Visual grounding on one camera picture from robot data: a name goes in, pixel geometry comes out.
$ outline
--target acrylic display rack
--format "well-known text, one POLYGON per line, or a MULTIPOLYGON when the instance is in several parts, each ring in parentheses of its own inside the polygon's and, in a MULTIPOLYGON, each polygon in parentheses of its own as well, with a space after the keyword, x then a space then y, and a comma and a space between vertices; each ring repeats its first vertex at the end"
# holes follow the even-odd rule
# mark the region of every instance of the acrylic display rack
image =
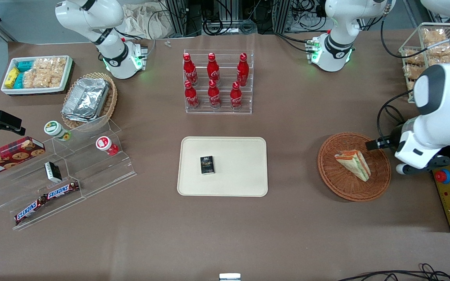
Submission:
MULTIPOLYGON (((192 61, 195 64, 198 75, 198 84, 194 86, 199 99, 200 107, 196 110, 189 108, 189 105, 183 94, 185 100, 185 110, 188 114, 252 114, 253 110, 253 69, 254 69, 254 54, 253 50, 185 50, 184 53, 191 55, 192 61), (218 109, 211 108, 207 89, 209 88, 209 78, 207 76, 207 55, 214 53, 216 55, 216 62, 220 66, 220 89, 221 107, 218 109), (250 73, 248 76, 248 83, 245 87, 241 87, 243 92, 242 108, 238 111, 233 111, 230 103, 230 91, 232 91, 232 83, 237 81, 237 64, 239 63, 239 56, 241 53, 248 54, 248 65, 250 73)), ((184 82, 186 80, 185 72, 182 71, 184 82)))
MULTIPOLYGON (((404 57, 406 55, 405 50, 414 50, 415 52, 418 52, 420 50, 423 50, 426 45, 423 41, 423 38, 421 37, 421 29, 427 28, 429 30, 439 29, 442 28, 445 31, 445 37, 450 39, 450 23, 421 23, 414 32, 405 40, 404 44, 400 46, 398 49, 399 53, 404 57)), ((425 60, 425 68, 428 68, 429 61, 427 58, 427 52, 423 52, 420 55, 423 56, 423 59, 425 60)), ((405 67, 407 64, 406 59, 402 59, 402 66, 405 67)), ((409 83, 412 82, 406 75, 405 75, 405 83, 406 85, 409 85, 409 83)), ((414 92, 409 93, 409 98, 407 99, 409 103, 414 103, 414 92)))
POLYGON ((109 118, 100 117, 71 130, 71 138, 61 142, 55 138, 45 144, 46 152, 0 173, 0 210, 10 213, 13 229, 23 229, 69 208, 109 187, 127 180, 136 173, 131 160, 122 150, 117 134, 121 129, 109 118), (119 146, 119 152, 109 156, 95 146, 102 135, 119 146), (51 161, 60 168, 62 182, 48 180, 45 163, 51 161), (36 212, 15 226, 14 216, 39 196, 77 180, 79 190, 45 203, 36 212))

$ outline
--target coca-cola bottle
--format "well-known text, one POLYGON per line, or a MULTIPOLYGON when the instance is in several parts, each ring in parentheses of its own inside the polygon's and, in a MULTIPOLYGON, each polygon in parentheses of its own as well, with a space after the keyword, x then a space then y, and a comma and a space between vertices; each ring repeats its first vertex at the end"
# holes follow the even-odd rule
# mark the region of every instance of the coca-cola bottle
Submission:
POLYGON ((216 62, 216 56, 214 53, 209 53, 207 55, 207 76, 209 80, 214 80, 216 85, 220 83, 220 67, 216 62))
POLYGON ((248 75, 250 73, 250 66, 248 66, 248 55, 241 53, 239 56, 239 64, 237 65, 237 82, 241 87, 248 83, 248 75))
POLYGON ((233 111, 239 111, 242 107, 241 101, 243 99, 243 92, 239 89, 239 83, 232 84, 232 91, 230 91, 230 103, 233 111))
POLYGON ((200 104, 199 99, 197 98, 197 93, 189 80, 185 81, 185 98, 187 99, 187 103, 189 104, 189 108, 191 110, 196 110, 199 108, 200 104))
POLYGON ((197 69, 191 60, 189 53, 184 53, 184 71, 185 77, 189 80, 193 86, 197 85, 197 69))
POLYGON ((218 87, 216 87, 215 80, 209 80, 209 89, 207 89, 207 95, 209 96, 211 108, 217 110, 221 107, 220 90, 218 89, 218 87))

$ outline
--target wrapped sandwich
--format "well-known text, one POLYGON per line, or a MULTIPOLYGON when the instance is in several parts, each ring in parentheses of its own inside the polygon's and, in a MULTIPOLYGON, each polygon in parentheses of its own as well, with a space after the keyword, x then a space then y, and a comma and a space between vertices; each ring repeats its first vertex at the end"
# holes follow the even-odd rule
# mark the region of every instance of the wrapped sandwich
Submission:
POLYGON ((369 180, 371 171, 369 170, 369 166, 360 151, 341 151, 339 154, 335 155, 334 158, 336 158, 336 161, 354 173, 361 180, 369 180))

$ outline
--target white cloth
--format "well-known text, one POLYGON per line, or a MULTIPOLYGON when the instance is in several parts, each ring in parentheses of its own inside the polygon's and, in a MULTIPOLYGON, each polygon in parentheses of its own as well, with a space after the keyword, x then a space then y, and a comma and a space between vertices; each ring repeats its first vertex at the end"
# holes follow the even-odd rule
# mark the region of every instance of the white cloth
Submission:
POLYGON ((143 4, 124 4, 123 11, 125 13, 125 30, 123 33, 136 35, 147 39, 165 38, 174 33, 173 27, 169 20, 170 13, 163 11, 167 5, 162 1, 147 2, 143 4))

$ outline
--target small black box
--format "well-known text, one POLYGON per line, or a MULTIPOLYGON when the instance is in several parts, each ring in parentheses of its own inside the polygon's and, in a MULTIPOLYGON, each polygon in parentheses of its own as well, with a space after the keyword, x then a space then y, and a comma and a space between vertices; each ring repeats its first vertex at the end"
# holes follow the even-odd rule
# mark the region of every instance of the small black box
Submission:
POLYGON ((48 176, 48 180, 51 180, 54 183, 59 183, 62 181, 60 168, 57 165, 53 164, 52 162, 46 162, 45 169, 46 175, 48 176))
POLYGON ((214 174, 213 156, 205 156, 200 158, 200 173, 214 174))

